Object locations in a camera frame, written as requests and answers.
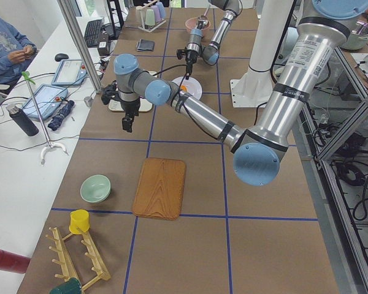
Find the cream plastic tray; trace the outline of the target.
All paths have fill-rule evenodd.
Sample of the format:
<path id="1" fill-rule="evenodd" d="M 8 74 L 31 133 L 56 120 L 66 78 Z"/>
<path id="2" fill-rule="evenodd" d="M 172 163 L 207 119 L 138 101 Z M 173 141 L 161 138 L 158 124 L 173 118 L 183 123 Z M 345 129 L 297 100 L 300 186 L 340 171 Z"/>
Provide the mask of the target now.
<path id="1" fill-rule="evenodd" d="M 139 96 L 135 94 L 134 92 L 131 92 L 126 86 L 124 87 L 124 89 L 120 88 L 122 84 L 122 82 L 120 81 L 121 78 L 122 78 L 121 75 L 116 74 L 116 82 L 118 82 L 118 86 L 117 86 L 118 98 L 113 98 L 110 100 L 108 104 L 108 109 L 113 112 L 124 112 L 120 105 L 121 100 L 133 101 L 139 98 L 140 99 L 139 112 L 150 111 L 153 108 L 152 103 L 144 99 L 142 96 Z"/>

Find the wooden tray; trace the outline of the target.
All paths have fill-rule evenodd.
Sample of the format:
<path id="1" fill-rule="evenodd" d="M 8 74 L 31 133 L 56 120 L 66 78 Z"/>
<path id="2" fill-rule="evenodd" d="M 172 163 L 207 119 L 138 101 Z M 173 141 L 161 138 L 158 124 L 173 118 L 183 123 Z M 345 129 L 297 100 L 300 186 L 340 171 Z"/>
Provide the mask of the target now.
<path id="1" fill-rule="evenodd" d="M 144 160 L 132 213 L 139 217 L 176 220 L 182 209 L 186 164 L 182 160 Z"/>

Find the dark folded cloth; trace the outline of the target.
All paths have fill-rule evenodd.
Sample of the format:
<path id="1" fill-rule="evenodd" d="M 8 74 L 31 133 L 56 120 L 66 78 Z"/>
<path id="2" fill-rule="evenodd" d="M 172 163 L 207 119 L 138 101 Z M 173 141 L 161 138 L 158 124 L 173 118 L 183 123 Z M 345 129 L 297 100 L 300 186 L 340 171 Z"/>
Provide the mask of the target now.
<path id="1" fill-rule="evenodd" d="M 137 43 L 137 51 L 153 51 L 155 48 L 155 42 L 152 40 L 140 39 Z"/>

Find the white cup rack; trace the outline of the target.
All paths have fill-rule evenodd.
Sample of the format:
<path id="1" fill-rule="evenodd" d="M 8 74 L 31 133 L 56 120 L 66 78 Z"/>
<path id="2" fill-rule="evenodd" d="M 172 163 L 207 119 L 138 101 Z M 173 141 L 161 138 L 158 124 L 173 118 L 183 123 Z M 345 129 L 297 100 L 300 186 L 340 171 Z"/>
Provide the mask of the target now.
<path id="1" fill-rule="evenodd" d="M 166 10 L 161 1 L 154 0 L 136 6 L 138 28 L 145 32 L 153 32 L 166 22 Z"/>

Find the purple cup on rack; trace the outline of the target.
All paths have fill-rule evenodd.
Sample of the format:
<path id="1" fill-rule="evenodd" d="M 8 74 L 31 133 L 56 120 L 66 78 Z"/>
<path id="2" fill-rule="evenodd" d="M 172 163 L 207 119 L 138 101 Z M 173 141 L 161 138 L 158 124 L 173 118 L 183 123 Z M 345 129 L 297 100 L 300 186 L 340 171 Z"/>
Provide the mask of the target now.
<path id="1" fill-rule="evenodd" d="M 166 11 L 165 11 L 165 7 L 164 7 L 162 2 L 156 2 L 150 8 L 154 12 L 156 22 L 159 22 L 159 21 L 165 19 Z"/>

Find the folded navy umbrella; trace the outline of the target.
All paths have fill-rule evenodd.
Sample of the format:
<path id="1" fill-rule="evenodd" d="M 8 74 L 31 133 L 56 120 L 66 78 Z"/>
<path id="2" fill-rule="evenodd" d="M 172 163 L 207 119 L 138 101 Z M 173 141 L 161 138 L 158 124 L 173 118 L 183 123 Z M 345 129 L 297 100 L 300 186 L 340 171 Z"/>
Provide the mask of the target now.
<path id="1" fill-rule="evenodd" d="M 70 113 L 72 112 L 74 105 L 75 102 L 73 100 L 69 100 L 67 104 L 64 107 L 62 107 L 57 112 L 57 114 L 52 118 L 52 120 L 48 124 L 48 128 L 51 129 L 52 131 L 56 131 L 57 129 L 59 129 L 64 119 L 67 116 L 69 116 Z"/>

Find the green bowl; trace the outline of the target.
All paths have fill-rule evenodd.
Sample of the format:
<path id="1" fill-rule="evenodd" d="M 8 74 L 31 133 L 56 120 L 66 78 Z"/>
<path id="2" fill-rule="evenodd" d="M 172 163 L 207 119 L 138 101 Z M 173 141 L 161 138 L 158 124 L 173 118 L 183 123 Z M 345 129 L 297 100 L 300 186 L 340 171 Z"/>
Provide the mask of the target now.
<path id="1" fill-rule="evenodd" d="M 90 176 L 80 187 L 80 196 L 88 203 L 100 203 L 110 195 L 110 192 L 110 179 L 105 175 Z"/>

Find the black box on desk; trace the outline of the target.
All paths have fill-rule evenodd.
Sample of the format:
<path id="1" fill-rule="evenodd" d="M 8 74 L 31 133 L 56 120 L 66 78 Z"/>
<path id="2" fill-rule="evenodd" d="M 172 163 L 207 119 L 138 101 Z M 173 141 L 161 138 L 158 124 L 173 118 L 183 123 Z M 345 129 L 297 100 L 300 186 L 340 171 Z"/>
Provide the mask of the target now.
<path id="1" fill-rule="evenodd" d="M 99 56 L 108 56 L 110 54 L 110 42 L 100 41 L 98 44 L 98 54 Z"/>

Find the black computer mouse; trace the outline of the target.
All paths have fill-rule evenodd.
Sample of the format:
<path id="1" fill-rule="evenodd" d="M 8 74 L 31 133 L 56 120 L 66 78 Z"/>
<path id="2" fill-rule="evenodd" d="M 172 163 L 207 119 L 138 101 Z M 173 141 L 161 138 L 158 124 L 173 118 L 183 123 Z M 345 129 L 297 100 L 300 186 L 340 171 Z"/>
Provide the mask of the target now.
<path id="1" fill-rule="evenodd" d="M 65 53 L 58 53 L 58 54 L 55 55 L 55 61 L 56 62 L 60 62 L 62 60 L 68 59 L 68 58 L 69 58 L 69 56 Z"/>

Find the black keyboard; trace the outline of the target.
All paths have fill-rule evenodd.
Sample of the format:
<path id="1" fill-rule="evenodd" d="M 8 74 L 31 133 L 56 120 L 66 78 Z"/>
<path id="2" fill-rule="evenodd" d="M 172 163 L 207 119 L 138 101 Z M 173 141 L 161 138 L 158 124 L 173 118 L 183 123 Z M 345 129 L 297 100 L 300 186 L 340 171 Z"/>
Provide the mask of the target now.
<path id="1" fill-rule="evenodd" d="M 83 38 L 88 48 L 93 48 L 98 45 L 98 38 L 103 25 L 102 19 L 91 20 L 87 23 Z"/>

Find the black water bottle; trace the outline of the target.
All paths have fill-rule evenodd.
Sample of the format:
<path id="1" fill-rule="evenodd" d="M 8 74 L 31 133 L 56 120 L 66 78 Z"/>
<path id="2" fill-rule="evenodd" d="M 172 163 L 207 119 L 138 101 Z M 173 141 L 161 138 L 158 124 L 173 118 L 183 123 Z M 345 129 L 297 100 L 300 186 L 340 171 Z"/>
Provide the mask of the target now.
<path id="1" fill-rule="evenodd" d="M 18 108 L 15 104 L 8 104 L 6 109 L 9 112 L 9 116 L 26 135 L 32 137 L 39 132 L 36 125 L 29 119 L 21 108 Z"/>

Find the person in blue hoodie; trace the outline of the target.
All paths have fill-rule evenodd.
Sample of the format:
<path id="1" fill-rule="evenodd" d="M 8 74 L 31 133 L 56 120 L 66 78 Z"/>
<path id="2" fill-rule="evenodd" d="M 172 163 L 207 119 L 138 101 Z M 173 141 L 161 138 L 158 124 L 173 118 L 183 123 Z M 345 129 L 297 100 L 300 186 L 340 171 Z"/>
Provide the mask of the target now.
<path id="1" fill-rule="evenodd" d="M 0 84 L 17 82 L 36 54 L 36 45 L 0 18 Z"/>

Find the steel pot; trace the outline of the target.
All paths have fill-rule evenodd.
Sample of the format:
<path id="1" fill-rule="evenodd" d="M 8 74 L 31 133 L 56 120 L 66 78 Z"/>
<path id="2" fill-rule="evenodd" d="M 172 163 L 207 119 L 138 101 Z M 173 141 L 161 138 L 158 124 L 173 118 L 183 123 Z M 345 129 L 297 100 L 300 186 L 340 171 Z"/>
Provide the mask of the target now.
<path id="1" fill-rule="evenodd" d="M 362 49 L 368 42 L 368 22 L 357 20 L 347 41 L 340 46 L 344 50 L 356 51 Z"/>

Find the dark green cup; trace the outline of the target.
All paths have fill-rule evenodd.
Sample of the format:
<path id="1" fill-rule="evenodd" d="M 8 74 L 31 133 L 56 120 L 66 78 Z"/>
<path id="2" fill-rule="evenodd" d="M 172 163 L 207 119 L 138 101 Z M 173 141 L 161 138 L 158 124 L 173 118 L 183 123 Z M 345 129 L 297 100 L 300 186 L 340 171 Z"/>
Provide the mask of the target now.
<path id="1" fill-rule="evenodd" d="M 81 294 L 82 285 L 78 279 L 72 277 L 68 281 L 52 288 L 49 294 Z"/>

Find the red cylinder cup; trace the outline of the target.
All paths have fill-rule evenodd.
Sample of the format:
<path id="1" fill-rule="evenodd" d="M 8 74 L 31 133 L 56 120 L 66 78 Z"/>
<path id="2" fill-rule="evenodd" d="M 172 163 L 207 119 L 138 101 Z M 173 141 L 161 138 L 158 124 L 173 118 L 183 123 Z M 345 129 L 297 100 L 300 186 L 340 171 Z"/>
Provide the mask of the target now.
<path id="1" fill-rule="evenodd" d="M 0 270 L 25 274 L 30 258 L 0 249 Z"/>

